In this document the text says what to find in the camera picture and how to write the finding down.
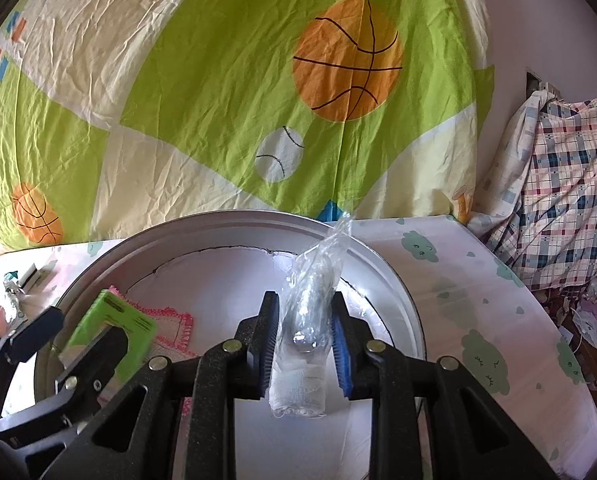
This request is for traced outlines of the white pink-edged cloth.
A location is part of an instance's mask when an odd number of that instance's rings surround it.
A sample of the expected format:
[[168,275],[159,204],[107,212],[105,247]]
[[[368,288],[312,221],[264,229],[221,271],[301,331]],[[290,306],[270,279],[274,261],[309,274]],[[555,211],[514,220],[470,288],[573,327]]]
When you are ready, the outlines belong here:
[[152,356],[167,356],[172,362],[193,356],[189,344],[194,318],[189,313],[142,306],[110,286],[100,292],[87,314],[90,330],[99,333],[107,325],[117,325],[126,330],[128,338],[127,352],[99,396],[101,404],[111,401]]

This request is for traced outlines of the white gauze bandage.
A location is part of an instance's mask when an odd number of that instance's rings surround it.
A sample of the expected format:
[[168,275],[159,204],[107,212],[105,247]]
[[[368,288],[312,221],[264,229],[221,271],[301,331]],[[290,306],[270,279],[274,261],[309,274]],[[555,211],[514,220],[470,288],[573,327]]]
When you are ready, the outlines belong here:
[[294,259],[286,277],[268,394],[278,418],[326,415],[331,301],[351,244],[352,224],[352,217],[342,214],[323,240]]

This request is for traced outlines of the cotton swab packet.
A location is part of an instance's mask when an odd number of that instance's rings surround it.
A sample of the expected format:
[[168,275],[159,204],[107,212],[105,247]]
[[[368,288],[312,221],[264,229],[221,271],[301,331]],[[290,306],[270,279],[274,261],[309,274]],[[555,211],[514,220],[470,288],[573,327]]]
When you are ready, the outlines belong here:
[[18,271],[8,271],[3,277],[3,287],[10,303],[15,308],[16,316],[24,318],[23,304],[29,297],[29,294],[26,294],[18,287],[18,279],[20,277],[21,275],[18,275]]

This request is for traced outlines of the white sponge block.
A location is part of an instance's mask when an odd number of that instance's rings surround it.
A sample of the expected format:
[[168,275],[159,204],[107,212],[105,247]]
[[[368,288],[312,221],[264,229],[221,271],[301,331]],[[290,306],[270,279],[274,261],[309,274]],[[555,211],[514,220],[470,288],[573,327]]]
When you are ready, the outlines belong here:
[[34,287],[39,286],[50,276],[55,266],[56,260],[50,260],[40,268],[32,264],[18,279],[18,287],[29,294]]

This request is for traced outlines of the round cookie tin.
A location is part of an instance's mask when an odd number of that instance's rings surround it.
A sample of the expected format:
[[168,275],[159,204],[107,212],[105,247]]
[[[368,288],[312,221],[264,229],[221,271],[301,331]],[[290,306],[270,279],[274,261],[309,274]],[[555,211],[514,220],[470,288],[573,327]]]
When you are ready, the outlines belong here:
[[[326,236],[323,224],[292,214],[223,211],[149,229],[107,249],[75,273],[58,301],[63,330],[40,352],[35,387],[47,394],[59,355],[102,289],[115,287],[148,308],[192,316],[189,347],[203,353],[257,313],[265,292],[282,292],[295,256]],[[339,281],[349,313],[373,336],[407,356],[424,358],[425,335],[413,298],[393,268],[354,240]],[[241,479],[364,479],[369,472],[371,405],[346,400],[335,372],[327,375],[327,413],[318,419],[271,413],[266,401],[240,401],[236,474]]]

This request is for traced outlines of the plaid fabric pile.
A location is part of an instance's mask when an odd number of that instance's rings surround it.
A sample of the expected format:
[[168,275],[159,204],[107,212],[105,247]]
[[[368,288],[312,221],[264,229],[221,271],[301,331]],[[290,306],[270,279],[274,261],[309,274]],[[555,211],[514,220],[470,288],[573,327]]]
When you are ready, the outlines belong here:
[[597,98],[534,92],[508,122],[468,226],[530,290],[597,278]]

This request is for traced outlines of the sports print hanging sheet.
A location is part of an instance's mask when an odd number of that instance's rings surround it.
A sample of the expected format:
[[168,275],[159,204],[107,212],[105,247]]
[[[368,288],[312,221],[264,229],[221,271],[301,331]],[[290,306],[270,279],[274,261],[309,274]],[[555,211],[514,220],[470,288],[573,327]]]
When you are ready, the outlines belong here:
[[485,0],[0,0],[0,255],[187,214],[470,217]]

